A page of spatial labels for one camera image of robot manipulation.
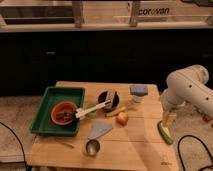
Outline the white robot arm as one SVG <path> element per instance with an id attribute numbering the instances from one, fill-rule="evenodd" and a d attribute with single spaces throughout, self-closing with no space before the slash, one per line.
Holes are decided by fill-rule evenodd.
<path id="1" fill-rule="evenodd" d="M 202 65 L 178 69 L 167 76 L 167 88 L 160 95 L 164 126 L 174 120 L 173 110 L 184 106 L 186 102 L 213 118 L 213 90 L 206 86 L 208 80 L 209 72 Z"/>

